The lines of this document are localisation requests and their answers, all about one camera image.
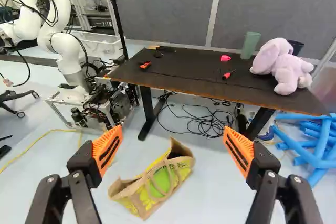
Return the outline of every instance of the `pink object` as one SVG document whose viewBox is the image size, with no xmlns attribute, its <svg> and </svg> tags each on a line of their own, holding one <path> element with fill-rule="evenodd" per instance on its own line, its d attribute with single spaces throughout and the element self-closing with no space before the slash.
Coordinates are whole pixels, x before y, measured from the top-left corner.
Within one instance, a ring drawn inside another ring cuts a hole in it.
<svg viewBox="0 0 336 224">
<path fill-rule="evenodd" d="M 222 57 L 221 57 L 220 60 L 221 60 L 221 61 L 229 61 L 229 60 L 231 60 L 231 57 L 228 56 L 228 55 L 222 55 Z"/>
</svg>

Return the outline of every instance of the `paper bag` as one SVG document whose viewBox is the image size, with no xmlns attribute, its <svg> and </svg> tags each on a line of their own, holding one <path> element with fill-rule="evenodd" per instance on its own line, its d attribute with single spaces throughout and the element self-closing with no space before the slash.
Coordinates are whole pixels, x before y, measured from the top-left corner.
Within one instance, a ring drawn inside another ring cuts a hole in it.
<svg viewBox="0 0 336 224">
<path fill-rule="evenodd" d="M 191 173 L 193 153 L 171 137 L 172 147 L 134 179 L 118 178 L 109 188 L 112 200 L 132 214 L 148 218 L 167 200 Z"/>
</svg>

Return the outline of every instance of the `blue foam tube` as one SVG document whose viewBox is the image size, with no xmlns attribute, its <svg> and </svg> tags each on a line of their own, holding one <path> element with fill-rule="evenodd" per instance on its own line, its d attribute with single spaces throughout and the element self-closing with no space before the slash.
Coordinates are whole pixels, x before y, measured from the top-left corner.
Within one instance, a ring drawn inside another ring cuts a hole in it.
<svg viewBox="0 0 336 224">
<path fill-rule="evenodd" d="M 294 149 L 299 155 L 304 158 L 312 167 L 314 168 L 336 168 L 336 161 L 331 160 L 320 160 L 316 158 L 312 153 L 308 152 L 304 148 L 301 147 L 298 142 L 294 141 L 290 137 L 288 137 L 284 132 L 282 132 L 275 125 L 272 126 L 274 133 L 281 138 L 291 149 Z"/>
<path fill-rule="evenodd" d="M 330 152 L 331 148 L 329 146 L 327 146 L 327 148 L 324 151 L 323 154 L 323 159 L 326 159 L 326 157 L 328 156 L 329 152 Z M 293 166 L 298 166 L 298 165 L 304 165 L 306 164 L 307 161 L 305 161 L 302 157 L 295 157 L 293 160 Z"/>
<path fill-rule="evenodd" d="M 318 159 L 322 159 L 323 153 L 326 150 L 325 147 L 327 146 L 328 142 L 330 125 L 331 119 L 324 119 L 322 121 L 320 137 L 314 150 L 314 155 Z"/>
<path fill-rule="evenodd" d="M 336 145 L 331 149 L 326 160 L 336 159 Z M 314 187 L 318 181 L 327 173 L 328 169 L 315 169 L 307 178 L 311 187 Z"/>
<path fill-rule="evenodd" d="M 303 148 L 314 148 L 317 144 L 317 140 L 308 140 L 298 142 Z M 279 150 L 289 150 L 289 146 L 286 143 L 277 143 L 275 147 Z"/>
<path fill-rule="evenodd" d="M 317 132 L 321 131 L 321 126 L 316 123 L 312 123 L 312 122 L 300 122 L 300 128 L 301 130 L 303 130 L 302 128 L 305 128 L 305 129 L 311 129 Z M 329 135 L 336 136 L 336 131 L 331 129 L 329 131 Z"/>
<path fill-rule="evenodd" d="M 305 115 L 305 114 L 299 114 L 299 113 L 279 113 L 275 120 L 320 120 L 320 119 L 332 119 L 333 121 L 336 121 L 336 117 L 330 117 L 328 115 Z"/>
<path fill-rule="evenodd" d="M 309 136 L 313 136 L 313 137 L 316 137 L 316 138 L 320 137 L 320 133 L 319 132 L 311 130 L 311 129 L 308 129 L 308 128 L 306 128 L 304 130 L 304 134 L 307 134 Z M 334 143 L 336 143 L 336 137 L 329 136 L 328 137 L 328 144 L 333 145 Z"/>
</svg>

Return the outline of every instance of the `chair wheel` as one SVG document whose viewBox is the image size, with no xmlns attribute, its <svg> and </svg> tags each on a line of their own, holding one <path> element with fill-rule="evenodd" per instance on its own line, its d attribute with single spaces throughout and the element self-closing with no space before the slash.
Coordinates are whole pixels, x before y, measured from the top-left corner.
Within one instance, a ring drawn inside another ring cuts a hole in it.
<svg viewBox="0 0 336 224">
<path fill-rule="evenodd" d="M 24 118 L 26 116 L 26 114 L 24 112 L 22 112 L 22 111 L 19 111 L 19 112 L 16 113 L 16 116 L 18 118 Z"/>
<path fill-rule="evenodd" d="M 31 93 L 32 95 L 33 95 L 33 97 L 35 98 L 35 99 L 37 99 L 37 98 L 39 98 L 40 96 L 39 96 L 39 94 L 38 93 L 36 93 L 35 91 L 33 92 L 33 93 Z"/>
</svg>

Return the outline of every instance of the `black table leg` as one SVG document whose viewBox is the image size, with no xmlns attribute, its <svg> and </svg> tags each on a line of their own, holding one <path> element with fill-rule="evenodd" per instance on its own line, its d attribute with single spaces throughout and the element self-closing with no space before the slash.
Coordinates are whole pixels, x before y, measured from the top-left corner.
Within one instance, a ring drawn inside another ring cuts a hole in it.
<svg viewBox="0 0 336 224">
<path fill-rule="evenodd" d="M 140 92 L 142 97 L 143 109 L 145 111 L 146 122 L 138 135 L 138 139 L 144 141 L 153 123 L 155 122 L 155 119 L 159 114 L 163 104 L 166 102 L 166 98 L 161 98 L 153 109 L 151 88 L 140 86 Z"/>
<path fill-rule="evenodd" d="M 274 114 L 274 112 L 274 109 L 261 107 L 243 135 L 253 141 L 258 133 L 261 131 L 261 129 L 268 122 L 268 120 L 271 118 L 271 116 Z"/>
</svg>

